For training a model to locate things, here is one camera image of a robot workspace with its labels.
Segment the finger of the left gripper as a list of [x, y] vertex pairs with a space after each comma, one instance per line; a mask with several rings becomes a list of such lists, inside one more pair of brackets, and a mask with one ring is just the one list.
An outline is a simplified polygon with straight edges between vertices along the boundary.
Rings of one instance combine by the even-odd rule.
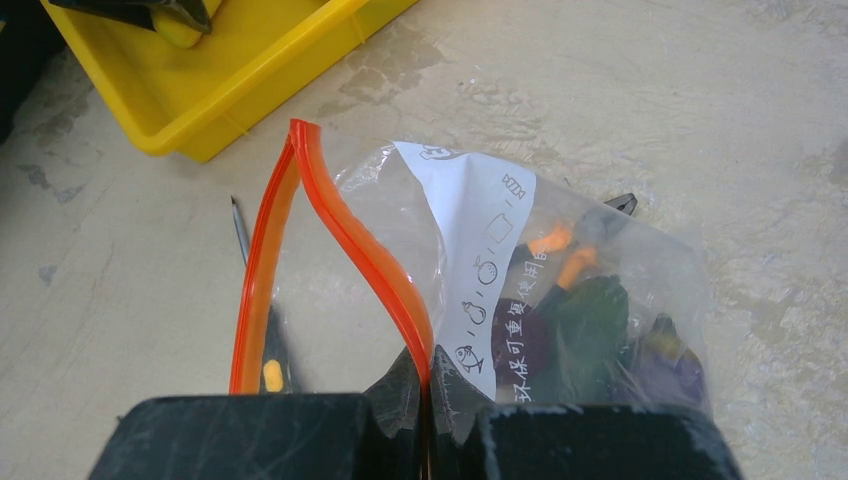
[[153, 31], [148, 5], [158, 1], [200, 1], [200, 0], [50, 0], [51, 5], [115, 20]]

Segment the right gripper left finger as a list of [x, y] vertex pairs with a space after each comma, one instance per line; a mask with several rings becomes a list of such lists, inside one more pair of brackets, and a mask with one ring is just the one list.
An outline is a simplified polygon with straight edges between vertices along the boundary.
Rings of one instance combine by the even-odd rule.
[[379, 479], [421, 479], [424, 473], [424, 410], [415, 363], [404, 348], [365, 391], [376, 425]]

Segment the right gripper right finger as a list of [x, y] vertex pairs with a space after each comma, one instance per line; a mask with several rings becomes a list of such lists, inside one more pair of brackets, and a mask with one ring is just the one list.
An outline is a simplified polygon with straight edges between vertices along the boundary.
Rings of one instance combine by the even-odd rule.
[[463, 377], [441, 345], [434, 350], [429, 400], [430, 478], [476, 478], [476, 416], [493, 402]]

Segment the dark red toy fruit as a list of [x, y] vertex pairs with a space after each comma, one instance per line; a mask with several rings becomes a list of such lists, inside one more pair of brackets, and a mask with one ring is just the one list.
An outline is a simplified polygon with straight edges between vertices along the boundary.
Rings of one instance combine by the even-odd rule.
[[498, 387], [529, 381], [549, 365], [548, 328], [531, 305], [510, 298], [498, 300], [491, 355]]

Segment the clear orange zip bag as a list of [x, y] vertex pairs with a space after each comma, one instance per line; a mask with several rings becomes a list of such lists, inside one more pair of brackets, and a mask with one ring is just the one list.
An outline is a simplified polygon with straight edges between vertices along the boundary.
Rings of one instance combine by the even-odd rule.
[[[495, 308], [510, 298], [538, 315], [568, 253], [537, 259], [525, 244], [605, 202], [482, 153], [358, 138], [293, 120], [255, 222], [230, 391], [259, 393], [274, 300], [298, 391], [363, 390], [404, 348], [419, 380], [429, 382], [441, 345], [492, 402], [539, 403], [527, 380], [496, 385]], [[575, 284], [620, 278], [629, 295], [620, 351], [658, 315], [671, 316], [699, 357], [708, 390], [701, 260], [680, 240], [633, 215], [624, 219]]]

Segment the dark green toy avocado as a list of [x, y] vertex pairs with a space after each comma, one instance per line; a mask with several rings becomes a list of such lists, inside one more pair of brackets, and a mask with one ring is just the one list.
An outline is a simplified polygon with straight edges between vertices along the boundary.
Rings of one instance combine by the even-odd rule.
[[603, 403], [626, 343], [629, 295], [617, 275], [595, 276], [566, 289], [554, 285], [537, 305], [550, 360], [529, 380], [539, 403]]

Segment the purple toy eggplant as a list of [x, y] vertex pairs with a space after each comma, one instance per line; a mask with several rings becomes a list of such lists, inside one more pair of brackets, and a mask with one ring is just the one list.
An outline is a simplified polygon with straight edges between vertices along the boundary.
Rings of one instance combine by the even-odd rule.
[[612, 399], [627, 403], [676, 404], [711, 412], [705, 369], [662, 313], [644, 334], [619, 353]]

